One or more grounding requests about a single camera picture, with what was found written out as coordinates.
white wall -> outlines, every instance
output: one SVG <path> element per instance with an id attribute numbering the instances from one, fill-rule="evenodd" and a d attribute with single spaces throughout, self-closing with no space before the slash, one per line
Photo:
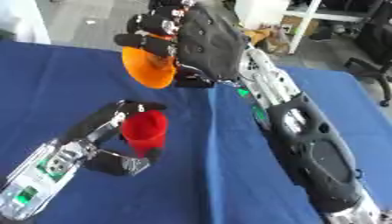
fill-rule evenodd
<path id="1" fill-rule="evenodd" d="M 0 28 L 15 32 L 17 41 L 51 43 L 35 0 L 0 0 Z"/>

robotic hand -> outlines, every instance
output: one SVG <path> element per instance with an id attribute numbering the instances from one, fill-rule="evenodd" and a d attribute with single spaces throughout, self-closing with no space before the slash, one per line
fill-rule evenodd
<path id="1" fill-rule="evenodd" d="M 160 149 L 137 151 L 138 157 L 127 157 L 100 146 L 120 133 L 127 118 L 162 109 L 164 105 L 154 102 L 110 103 L 64 136 L 40 145 L 0 183 L 0 224 L 30 223 L 82 166 L 116 176 L 133 176 L 155 163 Z"/>
<path id="2" fill-rule="evenodd" d="M 94 112 L 83 121 L 79 122 L 59 140 L 61 144 L 68 144 L 72 141 L 86 138 L 90 133 L 97 130 L 104 123 L 109 122 L 115 113 L 124 113 L 126 117 L 131 117 L 137 113 L 149 110 L 163 110 L 165 106 L 155 102 L 136 102 L 136 101 L 120 101 L 118 103 L 109 103 L 103 108 Z M 94 144 L 100 148 L 100 144 L 114 135 L 119 134 L 119 127 L 107 130 L 103 135 L 94 141 Z M 87 160 L 83 165 L 91 171 L 105 172 L 114 176 L 136 175 L 147 165 L 155 163 L 160 154 L 161 149 L 152 148 L 147 152 L 139 152 L 144 158 L 129 157 L 124 153 L 115 150 L 99 149 L 94 157 Z"/>
<path id="3" fill-rule="evenodd" d="M 244 36 L 193 0 L 152 0 L 150 12 L 130 19 L 127 31 L 115 36 L 119 46 L 143 49 L 161 59 L 173 57 L 177 80 L 189 74 L 207 82 L 238 77 Z"/>

floor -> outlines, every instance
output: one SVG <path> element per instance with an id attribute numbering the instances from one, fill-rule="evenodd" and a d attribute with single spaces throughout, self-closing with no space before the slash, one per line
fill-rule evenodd
<path id="1" fill-rule="evenodd" d="M 146 12 L 148 0 L 37 0 L 49 35 L 55 45 L 79 46 L 119 51 L 113 42 L 117 33 L 125 31 L 127 20 L 134 14 Z M 235 17 L 224 9 L 219 0 L 202 0 L 214 7 L 224 18 Z M 346 70 L 350 57 L 366 59 L 348 38 L 334 37 L 332 41 L 312 42 L 304 39 L 295 55 L 274 58 L 278 65 L 327 70 Z M 382 98 L 378 85 L 362 82 L 375 101 Z M 392 106 L 380 110 L 392 118 Z"/>

table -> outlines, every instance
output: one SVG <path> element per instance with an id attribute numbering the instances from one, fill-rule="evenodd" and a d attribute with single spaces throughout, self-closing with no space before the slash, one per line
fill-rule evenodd
<path id="1" fill-rule="evenodd" d="M 0 173 L 107 102 L 168 106 L 164 155 L 134 178 L 80 170 L 38 224 L 314 224 L 319 217 L 292 185 L 246 102 L 228 86 L 152 90 L 132 80 L 117 52 L 0 42 Z M 381 206 L 392 205 L 392 129 L 346 73 L 286 67 L 335 123 Z M 108 148 L 127 151 L 113 140 Z"/>

cardboard box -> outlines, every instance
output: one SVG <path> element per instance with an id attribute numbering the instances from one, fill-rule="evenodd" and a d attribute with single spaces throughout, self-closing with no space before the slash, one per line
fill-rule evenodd
<path id="1" fill-rule="evenodd" d="M 302 22 L 301 17 L 293 17 L 293 16 L 284 16 L 281 26 L 284 28 L 286 34 L 295 35 L 297 33 L 297 28 Z M 308 29 L 305 31 L 305 36 L 312 35 L 316 29 L 319 27 L 319 21 L 317 19 L 313 19 L 308 26 Z"/>

